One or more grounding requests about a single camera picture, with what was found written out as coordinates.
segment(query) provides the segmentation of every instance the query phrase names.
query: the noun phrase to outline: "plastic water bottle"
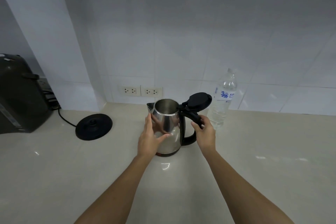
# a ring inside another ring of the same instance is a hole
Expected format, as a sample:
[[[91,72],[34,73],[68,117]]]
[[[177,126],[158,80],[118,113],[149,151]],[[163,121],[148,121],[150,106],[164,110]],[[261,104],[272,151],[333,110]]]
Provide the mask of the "plastic water bottle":
[[[220,128],[226,117],[231,101],[236,93],[237,80],[232,71],[228,69],[227,73],[219,80],[212,103],[208,111],[208,118],[214,129]]]

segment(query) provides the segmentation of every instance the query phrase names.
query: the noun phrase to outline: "black kettle lid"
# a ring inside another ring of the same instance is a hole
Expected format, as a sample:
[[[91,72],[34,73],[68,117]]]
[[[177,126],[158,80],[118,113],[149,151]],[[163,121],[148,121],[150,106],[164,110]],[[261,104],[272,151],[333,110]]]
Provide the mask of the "black kettle lid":
[[[199,112],[207,108],[212,102],[211,95],[199,92],[191,95],[188,101],[179,105],[178,109],[186,109],[192,112]]]

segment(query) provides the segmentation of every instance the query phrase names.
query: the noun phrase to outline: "black appliance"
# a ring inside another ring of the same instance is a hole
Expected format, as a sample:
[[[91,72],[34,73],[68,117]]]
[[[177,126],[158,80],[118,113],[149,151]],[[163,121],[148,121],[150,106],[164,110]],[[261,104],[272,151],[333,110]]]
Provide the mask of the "black appliance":
[[[33,132],[52,114],[38,79],[19,55],[0,54],[0,134]]]

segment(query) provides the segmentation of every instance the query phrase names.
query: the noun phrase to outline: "bottle label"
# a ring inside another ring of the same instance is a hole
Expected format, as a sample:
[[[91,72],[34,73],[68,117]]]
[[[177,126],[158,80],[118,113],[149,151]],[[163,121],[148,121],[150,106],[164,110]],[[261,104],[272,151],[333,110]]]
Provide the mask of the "bottle label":
[[[223,91],[222,90],[218,100],[231,101],[234,95],[235,95],[235,91]]]

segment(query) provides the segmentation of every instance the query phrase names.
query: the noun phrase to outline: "stainless steel kettle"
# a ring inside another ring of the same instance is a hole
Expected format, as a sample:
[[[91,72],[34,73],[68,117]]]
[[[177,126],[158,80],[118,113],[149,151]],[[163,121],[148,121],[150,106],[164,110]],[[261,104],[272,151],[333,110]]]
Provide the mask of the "stainless steel kettle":
[[[155,103],[147,103],[147,108],[152,116],[154,135],[158,138],[163,134],[171,134],[159,146],[156,155],[171,156],[175,154],[181,146],[190,145],[196,141],[196,132],[189,137],[185,137],[186,119],[202,126],[201,117],[197,112],[207,108],[212,101],[212,97],[204,92],[190,96],[189,100],[179,104],[173,99],[160,99]]]

